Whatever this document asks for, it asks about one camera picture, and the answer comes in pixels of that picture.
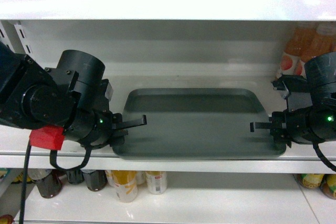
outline orange juice bottle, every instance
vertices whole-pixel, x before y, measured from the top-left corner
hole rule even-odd
[[[306,77],[305,63],[312,58],[332,52],[335,42],[336,24],[335,22],[321,23],[314,34],[314,38],[309,47],[302,51],[300,61],[294,71],[295,75]]]
[[[282,54],[276,79],[279,79],[283,74],[294,74],[302,51],[304,51],[313,40],[315,26],[315,22],[298,22],[294,35],[287,42],[284,53]]]
[[[137,181],[135,179],[136,171],[114,170],[112,174],[115,193],[119,200],[122,202],[133,201],[138,194]]]

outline store shelf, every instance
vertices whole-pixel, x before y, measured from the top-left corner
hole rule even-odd
[[[336,0],[0,0],[0,19],[334,21],[333,6]]]
[[[272,89],[270,78],[225,78],[225,77],[139,77],[116,76],[110,78],[114,94],[111,101],[113,112],[122,112],[128,94],[137,88],[246,88],[256,94],[265,110],[282,111],[286,105],[277,91]],[[29,131],[0,127],[0,163],[3,167],[23,167],[25,148]],[[336,143],[321,144],[324,154],[336,161]],[[76,166],[82,161],[83,148],[79,144],[65,141],[59,152],[59,164]],[[47,150],[33,148],[30,157],[31,168],[47,168]],[[184,172],[237,172],[237,173],[330,173],[331,171],[316,157],[311,145],[293,144],[280,157],[270,160],[137,160],[117,158],[112,149],[105,147],[92,152],[88,169],[126,170],[169,170]]]
[[[52,199],[34,188],[25,223],[319,223],[288,174],[168,173],[168,180],[164,194],[142,185],[131,203],[110,186],[94,193],[65,183]]]

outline product label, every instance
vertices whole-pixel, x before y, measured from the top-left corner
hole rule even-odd
[[[295,68],[300,57],[283,53],[280,67],[277,71],[276,78],[279,79],[283,74],[294,74]]]

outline plastic bottle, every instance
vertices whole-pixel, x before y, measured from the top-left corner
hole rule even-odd
[[[315,189],[321,185],[324,174],[298,174],[299,184],[308,189]]]
[[[152,194],[162,194],[167,190],[167,172],[146,172],[148,190]]]
[[[145,172],[142,171],[142,170],[138,170],[138,171],[137,171],[137,174],[136,174],[135,178],[136,178],[136,180],[137,180],[137,181],[136,181],[136,184],[137,184],[137,185],[142,185],[143,183],[146,182],[146,174],[145,174]]]
[[[103,170],[82,170],[86,186],[90,191],[100,191],[107,184],[105,172]]]
[[[72,185],[77,185],[84,182],[84,176],[81,170],[67,171],[68,182]]]
[[[326,196],[336,199],[336,174],[327,175],[320,188]]]
[[[28,169],[28,175],[36,184],[43,198],[53,198],[62,189],[62,183],[54,170],[51,169]]]
[[[113,180],[115,193],[121,202],[131,202],[138,194],[134,170],[114,170]]]
[[[321,23],[309,47],[302,51],[300,62],[294,71],[295,75],[306,77],[305,63],[314,57],[332,52],[333,43],[335,42],[336,25],[334,22]]]
[[[105,170],[105,174],[109,185],[114,187],[113,172],[111,170]]]
[[[282,54],[276,79],[283,74],[294,74],[302,52],[308,48],[315,34],[315,22],[298,22],[294,35],[287,42]]]

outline gray tray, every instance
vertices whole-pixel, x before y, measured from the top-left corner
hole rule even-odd
[[[283,154],[267,130],[250,132],[250,122],[268,122],[257,97],[246,89],[137,89],[123,119],[147,116],[113,148],[125,159],[264,159]]]

